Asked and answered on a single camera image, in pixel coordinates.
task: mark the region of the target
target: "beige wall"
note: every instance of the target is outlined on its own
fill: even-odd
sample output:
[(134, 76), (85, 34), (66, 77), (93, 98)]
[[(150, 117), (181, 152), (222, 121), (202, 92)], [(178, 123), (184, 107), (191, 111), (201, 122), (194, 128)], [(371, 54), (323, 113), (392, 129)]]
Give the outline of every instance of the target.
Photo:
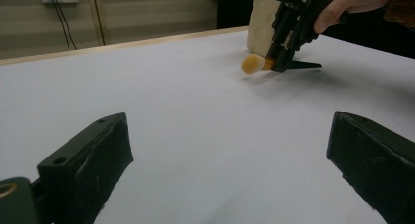
[[(61, 6), (79, 49), (216, 28), (215, 0), (79, 0)], [(52, 5), (0, 0), (0, 59), (67, 49)]]

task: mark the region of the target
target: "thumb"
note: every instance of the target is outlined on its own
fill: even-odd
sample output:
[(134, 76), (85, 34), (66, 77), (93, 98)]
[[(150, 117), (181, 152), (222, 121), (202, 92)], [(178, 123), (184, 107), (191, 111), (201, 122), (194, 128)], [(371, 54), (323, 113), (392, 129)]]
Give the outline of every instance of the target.
[(323, 33), (329, 26), (337, 24), (342, 12), (348, 7), (344, 0), (333, 0), (323, 11), (321, 11), (314, 23), (314, 31)]

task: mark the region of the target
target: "person's hand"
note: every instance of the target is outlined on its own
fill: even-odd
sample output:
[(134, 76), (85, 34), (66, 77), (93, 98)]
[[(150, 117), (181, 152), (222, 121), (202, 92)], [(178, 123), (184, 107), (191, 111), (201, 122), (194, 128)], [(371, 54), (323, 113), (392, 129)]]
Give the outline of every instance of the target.
[(314, 24), (317, 34), (339, 22), (342, 12), (366, 12), (385, 6), (390, 0), (333, 0), (318, 16)]

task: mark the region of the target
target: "white table surface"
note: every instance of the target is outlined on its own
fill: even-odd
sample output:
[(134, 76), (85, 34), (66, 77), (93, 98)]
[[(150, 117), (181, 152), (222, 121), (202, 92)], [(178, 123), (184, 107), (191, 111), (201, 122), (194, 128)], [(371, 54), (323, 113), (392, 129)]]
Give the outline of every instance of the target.
[(379, 224), (326, 159), (335, 111), (415, 141), (415, 60), (320, 36), (321, 70), (245, 76), (245, 31), (0, 66), (0, 180), (125, 112), (135, 161), (96, 223)]

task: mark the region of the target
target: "wire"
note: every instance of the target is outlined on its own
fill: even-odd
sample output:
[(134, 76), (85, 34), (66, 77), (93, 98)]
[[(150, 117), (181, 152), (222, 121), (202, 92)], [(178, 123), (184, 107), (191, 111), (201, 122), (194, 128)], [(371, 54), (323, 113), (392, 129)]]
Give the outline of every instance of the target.
[(53, 4), (53, 7), (55, 8), (56, 13), (58, 14), (59, 21), (61, 22), (62, 30), (64, 31), (65, 40), (67, 41), (68, 50), (70, 50), (67, 33), (65, 32), (64, 23), (62, 22), (61, 15), (59, 14), (58, 8), (55, 5), (55, 1), (54, 0), (51, 0), (51, 1), (52, 1), (52, 4)]
[(67, 26), (67, 30), (68, 30), (68, 35), (69, 35), (70, 41), (72, 42), (72, 45), (75, 48), (75, 50), (77, 50), (77, 47), (75, 45), (75, 42), (73, 41), (72, 35), (70, 34), (69, 26), (68, 26), (67, 20), (65, 19), (65, 15), (64, 15), (64, 13), (61, 10), (61, 6), (59, 5), (58, 0), (55, 0), (55, 2), (56, 2), (56, 5), (58, 5), (58, 9), (61, 12), (61, 15), (62, 15), (62, 18), (64, 19), (65, 25)]

